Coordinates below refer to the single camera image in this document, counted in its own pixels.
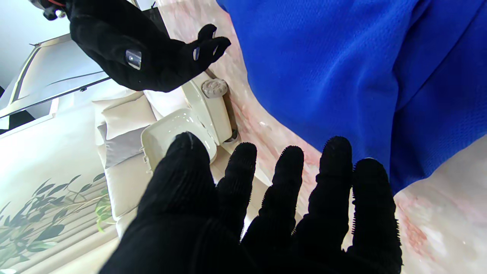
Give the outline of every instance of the white wall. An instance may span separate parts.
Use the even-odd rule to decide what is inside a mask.
[[[35,44],[69,33],[67,18],[48,21],[28,0],[1,0],[0,86],[6,88]]]

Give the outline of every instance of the leaf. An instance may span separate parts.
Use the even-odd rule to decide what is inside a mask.
[[[57,199],[55,199],[55,200],[51,201],[51,203],[52,203],[53,205],[60,205],[60,204],[62,203],[62,200],[63,200],[65,197],[66,197],[66,195],[61,196],[61,197],[59,197],[59,198],[57,198]]]
[[[81,193],[81,192],[85,192],[85,191],[87,191],[88,189],[90,189],[90,188],[91,188],[91,186],[92,186],[92,185],[93,185],[93,184],[87,184],[87,185],[84,185],[84,186],[81,188],[81,190],[80,190],[79,192]]]
[[[24,251],[27,247],[25,245],[22,246],[15,245],[15,248],[17,250],[18,256],[20,256],[20,253]]]
[[[44,217],[44,214],[45,214],[44,212],[41,212],[41,213],[33,216],[32,218],[29,219],[29,222],[31,222],[31,223],[39,222],[42,219],[42,217]]]
[[[22,213],[24,213],[24,211],[30,206],[30,204],[32,203],[32,201],[28,201],[24,207],[22,207],[21,210],[19,210],[19,212],[17,212],[17,214],[15,214],[15,216],[12,218],[12,224],[16,224],[19,220],[19,218],[21,218],[23,215]]]
[[[70,185],[72,182],[74,182],[76,179],[78,179],[80,176],[81,176],[81,175],[76,175],[76,176],[75,176],[73,179],[71,179],[71,181],[69,181],[69,184],[66,186],[66,188],[68,188],[68,186],[69,186],[69,185]]]
[[[28,236],[28,235],[29,235],[30,233],[32,233],[33,231],[34,231],[34,229],[33,229],[33,228],[31,228],[31,229],[29,229],[29,230],[25,231],[24,233],[20,234],[20,235],[17,237],[17,239],[22,239],[22,238],[24,238],[24,237]]]
[[[41,194],[41,193],[44,193],[46,191],[48,191],[49,189],[51,189],[53,186],[55,186],[55,184],[50,184],[50,185],[47,185],[43,188],[41,188],[39,191],[37,191],[37,195]]]
[[[103,211],[105,211],[105,209],[107,207],[109,207],[109,206],[104,205],[104,206],[100,206],[100,207],[95,208],[96,215],[101,216],[103,214]]]
[[[26,256],[24,256],[24,255],[20,255],[20,262],[26,262],[26,261],[28,261],[28,260],[30,260],[30,259],[29,259],[29,258],[27,258]]]
[[[8,202],[1,210],[0,210],[0,214],[3,213],[3,211],[5,210],[5,208],[7,208],[7,206],[10,204],[10,202]]]
[[[102,216],[100,216],[100,219],[102,221],[104,221],[106,219],[109,219],[110,217],[112,217],[112,214],[110,214],[110,213],[104,213],[104,214],[102,214]]]
[[[9,238],[9,235],[11,232],[12,232],[11,229],[7,229],[7,230],[0,233],[0,244]]]
[[[98,231],[104,232],[103,228],[101,228],[101,219],[96,220],[96,227],[98,228]]]
[[[34,194],[32,194],[32,196],[36,195],[37,191],[39,191],[39,189],[41,189],[47,182],[49,182],[50,178],[47,179],[47,181],[45,181],[43,184],[41,184],[37,189],[36,191],[34,191]]]
[[[27,250],[30,252],[41,252],[55,246],[56,244],[57,243],[55,242],[42,242],[36,240],[27,247]]]
[[[56,193],[56,192],[58,192],[58,191],[62,190],[63,188],[65,188],[65,187],[67,187],[67,186],[68,186],[68,184],[62,184],[62,185],[58,185],[58,186],[56,186],[55,188],[53,188],[53,189],[52,189],[52,190],[49,192],[49,194],[48,194],[47,196],[51,196],[52,194],[54,194],[54,193]]]
[[[48,226],[35,241],[43,241],[57,237],[64,229],[64,225]]]
[[[100,180],[101,178],[105,177],[105,173],[102,173],[102,174],[98,174],[94,179],[93,179],[93,183]]]
[[[53,223],[55,223],[57,221],[57,219],[63,218],[64,216],[66,216],[67,212],[68,212],[68,208],[65,208],[65,209],[59,211],[58,213],[56,213],[56,215],[54,215],[54,218],[53,218]]]

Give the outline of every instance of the white appliance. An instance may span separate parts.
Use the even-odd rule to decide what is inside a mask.
[[[203,84],[212,80],[206,73],[201,73],[183,85],[190,108],[177,110],[146,128],[141,135],[144,161],[151,171],[166,155],[169,145],[176,135],[191,132],[205,145],[210,162],[216,158],[218,145],[232,137],[230,120],[222,97],[208,98],[203,92]]]

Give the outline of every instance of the human hand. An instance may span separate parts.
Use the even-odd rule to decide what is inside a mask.
[[[242,240],[257,263],[271,271],[276,264],[269,262],[269,257],[290,256],[291,260],[313,261],[339,273],[366,269],[374,273],[399,273],[402,252],[395,203],[384,167],[368,158],[353,169],[348,140],[330,139],[320,159],[308,214],[292,233],[302,169],[301,149],[286,148],[276,165],[273,185],[265,193],[259,216]],[[356,206],[354,238],[345,253],[341,245],[349,229],[351,187]]]

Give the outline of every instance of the blue fabric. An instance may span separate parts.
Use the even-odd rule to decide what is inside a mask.
[[[487,132],[483,0],[218,0],[262,106],[318,150],[348,138],[394,193]]]

